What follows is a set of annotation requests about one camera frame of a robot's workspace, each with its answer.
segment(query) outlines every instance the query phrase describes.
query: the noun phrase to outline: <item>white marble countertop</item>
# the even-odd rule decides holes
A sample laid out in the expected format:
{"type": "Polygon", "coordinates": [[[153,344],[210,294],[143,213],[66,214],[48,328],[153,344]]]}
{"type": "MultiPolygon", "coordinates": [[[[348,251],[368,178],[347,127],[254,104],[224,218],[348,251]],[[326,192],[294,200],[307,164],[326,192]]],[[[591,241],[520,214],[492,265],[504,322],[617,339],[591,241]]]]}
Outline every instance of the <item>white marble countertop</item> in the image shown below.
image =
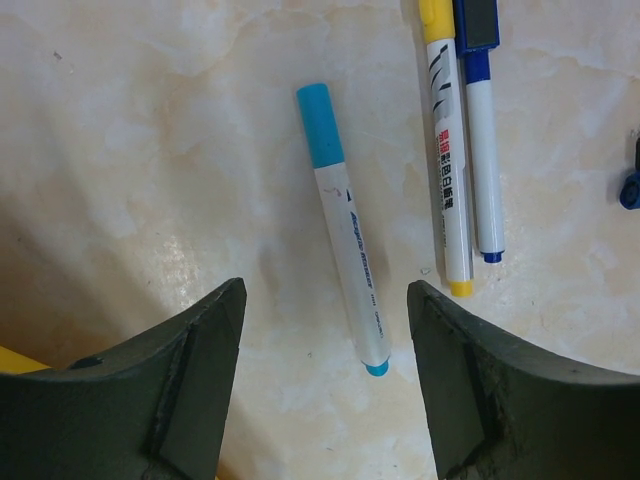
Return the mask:
{"type": "MultiPolygon", "coordinates": [[[[415,3],[0,0],[5,346],[65,365],[242,276],[221,480],[435,479],[405,305],[409,282],[441,285],[415,3]],[[382,379],[350,344],[295,104],[314,81],[333,92],[392,334],[382,379]]],[[[640,212],[616,198],[640,128],[640,8],[500,14],[508,250],[476,257],[462,303],[640,373],[640,212]]]]}

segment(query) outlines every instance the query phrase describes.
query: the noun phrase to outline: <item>white marker barrel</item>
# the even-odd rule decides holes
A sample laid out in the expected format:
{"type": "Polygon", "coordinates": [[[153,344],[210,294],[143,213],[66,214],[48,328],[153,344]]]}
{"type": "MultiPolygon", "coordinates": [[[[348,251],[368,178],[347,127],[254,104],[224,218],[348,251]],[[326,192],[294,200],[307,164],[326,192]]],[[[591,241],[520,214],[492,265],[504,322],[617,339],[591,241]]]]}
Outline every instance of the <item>white marker barrel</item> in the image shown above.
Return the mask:
{"type": "Polygon", "coordinates": [[[502,260],[505,241],[491,80],[467,84],[467,108],[478,247],[487,263],[498,263],[502,260]]]}
{"type": "Polygon", "coordinates": [[[389,368],[391,346],[378,306],[369,257],[349,184],[329,89],[314,84],[298,91],[298,103],[338,267],[353,343],[374,376],[389,368]]]}
{"type": "Polygon", "coordinates": [[[472,294],[471,242],[466,194],[466,154],[462,101],[452,39],[427,45],[431,101],[436,133],[437,165],[444,232],[444,258],[451,293],[472,294]]]}

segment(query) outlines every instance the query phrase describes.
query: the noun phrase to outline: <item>yellow marker cap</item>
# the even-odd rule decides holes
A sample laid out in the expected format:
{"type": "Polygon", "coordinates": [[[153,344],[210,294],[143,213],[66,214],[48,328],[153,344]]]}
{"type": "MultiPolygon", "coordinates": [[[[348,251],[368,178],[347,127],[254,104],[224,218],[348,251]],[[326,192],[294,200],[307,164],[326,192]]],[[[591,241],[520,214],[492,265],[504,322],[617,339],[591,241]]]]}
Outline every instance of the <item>yellow marker cap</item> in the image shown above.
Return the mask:
{"type": "Polygon", "coordinates": [[[449,282],[451,295],[454,297],[470,297],[473,295],[473,282],[449,282]]]}
{"type": "Polygon", "coordinates": [[[433,43],[456,37],[453,20],[453,0],[419,0],[424,40],[433,43]]]}
{"type": "Polygon", "coordinates": [[[1,373],[29,373],[49,368],[40,362],[31,360],[24,355],[0,347],[0,372],[1,373]]]}

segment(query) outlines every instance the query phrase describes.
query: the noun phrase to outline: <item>marker cap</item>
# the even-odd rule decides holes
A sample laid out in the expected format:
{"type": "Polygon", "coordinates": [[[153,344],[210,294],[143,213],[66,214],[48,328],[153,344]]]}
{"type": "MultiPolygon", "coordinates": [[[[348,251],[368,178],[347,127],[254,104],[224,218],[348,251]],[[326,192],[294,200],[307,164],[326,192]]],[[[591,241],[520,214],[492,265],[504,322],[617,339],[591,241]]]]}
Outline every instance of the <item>marker cap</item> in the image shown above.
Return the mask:
{"type": "Polygon", "coordinates": [[[420,0],[420,18],[424,26],[425,42],[455,38],[451,0],[420,0]]]}
{"type": "Polygon", "coordinates": [[[338,125],[331,106],[329,87],[314,83],[298,90],[298,106],[307,134],[313,168],[344,162],[338,125]]]}
{"type": "Polygon", "coordinates": [[[451,295],[454,297],[470,297],[473,295],[473,282],[449,282],[451,295]]]}
{"type": "Polygon", "coordinates": [[[458,56],[488,51],[500,45],[496,0],[454,0],[453,10],[458,56]]]}

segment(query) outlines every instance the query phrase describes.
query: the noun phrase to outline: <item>marker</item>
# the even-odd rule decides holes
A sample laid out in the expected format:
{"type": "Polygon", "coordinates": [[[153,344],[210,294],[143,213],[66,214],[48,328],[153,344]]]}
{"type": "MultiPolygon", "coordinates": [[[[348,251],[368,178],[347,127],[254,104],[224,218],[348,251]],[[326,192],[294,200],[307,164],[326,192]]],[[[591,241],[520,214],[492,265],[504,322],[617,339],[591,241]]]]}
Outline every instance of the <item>marker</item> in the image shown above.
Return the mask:
{"type": "Polygon", "coordinates": [[[378,307],[329,89],[317,83],[301,88],[297,96],[353,343],[367,371],[381,377],[389,369],[391,346],[378,307]]]}
{"type": "Polygon", "coordinates": [[[505,250],[504,219],[489,67],[489,50],[500,45],[498,6],[496,0],[454,2],[456,48],[467,82],[478,248],[486,263],[500,263],[505,250]]]}
{"type": "Polygon", "coordinates": [[[444,258],[451,293],[473,292],[465,184],[466,158],[451,0],[420,0],[436,129],[444,258]]]}

